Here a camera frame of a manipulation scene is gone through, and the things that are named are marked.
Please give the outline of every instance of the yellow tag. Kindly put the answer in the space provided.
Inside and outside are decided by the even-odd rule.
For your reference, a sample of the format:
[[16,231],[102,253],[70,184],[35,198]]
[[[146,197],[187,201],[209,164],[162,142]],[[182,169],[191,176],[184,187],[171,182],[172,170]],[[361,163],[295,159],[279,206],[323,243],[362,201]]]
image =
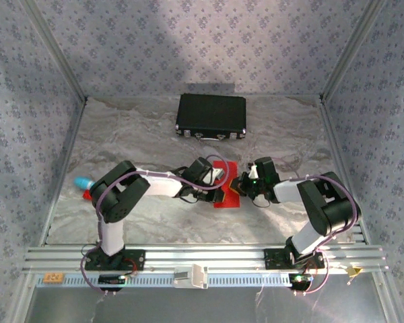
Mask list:
[[350,278],[354,278],[358,276],[361,272],[362,268],[361,267],[347,267],[345,271],[349,275]]
[[46,273],[43,276],[44,284],[61,284],[65,280],[63,273]]

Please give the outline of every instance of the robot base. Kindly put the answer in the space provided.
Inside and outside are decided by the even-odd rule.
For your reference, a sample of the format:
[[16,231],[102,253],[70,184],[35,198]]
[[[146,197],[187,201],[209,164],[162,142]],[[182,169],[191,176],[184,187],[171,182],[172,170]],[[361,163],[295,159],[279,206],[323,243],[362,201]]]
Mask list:
[[86,271],[137,271],[143,270],[145,250],[122,249],[113,256],[108,256],[101,248],[88,254]]
[[264,249],[263,254],[265,257],[265,269],[297,269],[304,270],[307,266],[308,269],[324,269],[325,262],[323,260],[323,254],[321,252],[315,252],[314,254],[305,257],[294,264],[290,261],[290,256],[285,249]]

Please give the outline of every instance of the floral wallpaper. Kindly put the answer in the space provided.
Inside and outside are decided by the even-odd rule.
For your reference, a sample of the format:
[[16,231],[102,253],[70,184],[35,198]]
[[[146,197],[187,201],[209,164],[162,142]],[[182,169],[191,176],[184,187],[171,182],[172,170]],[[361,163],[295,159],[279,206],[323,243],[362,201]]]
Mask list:
[[87,96],[319,94],[367,0],[38,0]]
[[329,108],[404,302],[404,0],[388,1]]
[[79,102],[17,1],[0,1],[0,322],[38,243]]

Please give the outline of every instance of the black briefcase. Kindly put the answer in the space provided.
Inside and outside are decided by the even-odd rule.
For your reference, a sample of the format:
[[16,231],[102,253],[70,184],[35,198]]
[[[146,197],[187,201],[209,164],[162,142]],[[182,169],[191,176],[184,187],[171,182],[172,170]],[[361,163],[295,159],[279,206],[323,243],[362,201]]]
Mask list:
[[246,100],[239,96],[183,94],[175,131],[198,139],[242,139],[246,134]]

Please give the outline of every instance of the small wooden block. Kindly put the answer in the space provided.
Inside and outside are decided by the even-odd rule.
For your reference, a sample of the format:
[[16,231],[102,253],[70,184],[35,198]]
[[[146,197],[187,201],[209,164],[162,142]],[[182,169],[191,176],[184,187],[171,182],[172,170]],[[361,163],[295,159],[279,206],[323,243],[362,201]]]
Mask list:
[[65,280],[63,273],[46,273],[43,276],[44,284],[61,284]]

